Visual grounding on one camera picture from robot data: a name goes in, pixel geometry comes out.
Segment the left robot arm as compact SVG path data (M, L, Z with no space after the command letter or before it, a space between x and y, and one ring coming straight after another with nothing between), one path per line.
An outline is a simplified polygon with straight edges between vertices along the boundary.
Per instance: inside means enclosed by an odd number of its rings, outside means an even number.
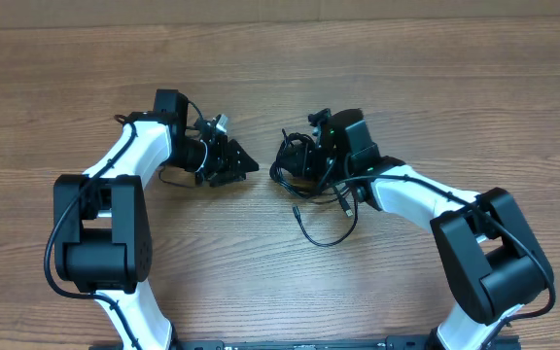
M122 135L82 174L53 185L53 228L43 269L52 290L90 299L107 313L122 349L180 349L149 281L153 245L145 188L168 166L212 188L240 182L259 165L227 136L227 116L198 117L177 89L160 89L150 111L117 115Z

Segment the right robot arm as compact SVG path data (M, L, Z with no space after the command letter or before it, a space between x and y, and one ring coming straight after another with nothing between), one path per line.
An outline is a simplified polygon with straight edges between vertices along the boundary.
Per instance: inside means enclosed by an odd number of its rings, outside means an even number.
M513 196L458 190L382 156L362 110L311 114L311 134L285 133L269 175L316 203L327 194L356 218L365 202L431 233L455 304L427 335L389 336L387 349L518 349L501 331L555 304L551 265Z

